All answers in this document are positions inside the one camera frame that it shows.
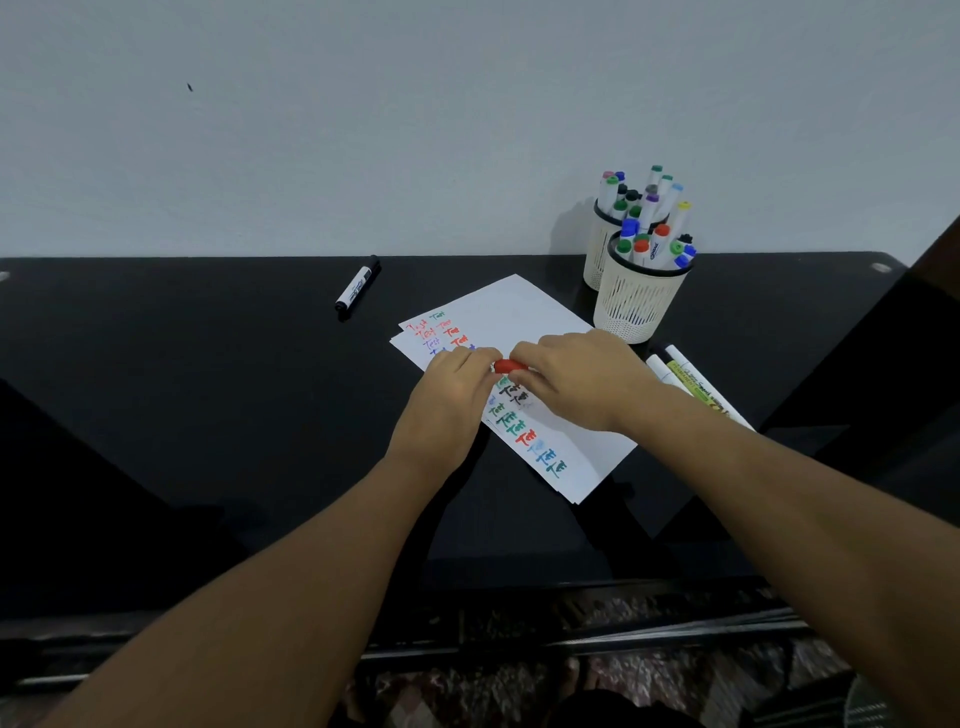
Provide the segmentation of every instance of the stack of paper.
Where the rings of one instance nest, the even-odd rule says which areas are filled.
[[[391,343],[422,370],[456,346],[497,347],[592,327],[520,276],[510,276],[400,324]],[[579,503],[636,446],[614,432],[592,432],[554,415],[505,376],[493,387],[483,421],[570,502]]]

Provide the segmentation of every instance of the white wall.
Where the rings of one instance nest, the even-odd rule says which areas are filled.
[[[662,162],[713,250],[911,262],[960,212],[958,37],[956,0],[5,0],[0,255],[574,252],[600,172]]]

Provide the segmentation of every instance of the plastic basket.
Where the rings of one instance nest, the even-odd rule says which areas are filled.
[[[587,240],[587,260],[584,261],[584,283],[594,291],[599,291],[604,260],[607,259],[607,243],[611,236],[620,234],[621,222],[601,212],[596,202],[593,203],[593,212],[593,225]]]
[[[641,344],[654,335],[696,258],[688,267],[674,271],[641,268],[616,254],[619,238],[616,233],[607,241],[593,325],[615,333],[628,344]]]

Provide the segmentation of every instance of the red marker cap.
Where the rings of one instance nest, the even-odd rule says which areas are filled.
[[[514,369],[530,369],[530,367],[513,359],[497,359],[493,362],[493,370],[499,375],[509,374]]]

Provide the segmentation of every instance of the person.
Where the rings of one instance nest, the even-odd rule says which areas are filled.
[[[494,349],[437,354],[366,477],[157,619],[44,728],[323,725],[407,534],[467,456],[499,358]],[[511,358],[532,371],[510,379],[554,413],[630,437],[684,480],[796,611],[914,724],[955,724],[958,529],[661,384],[605,331],[521,342]]]

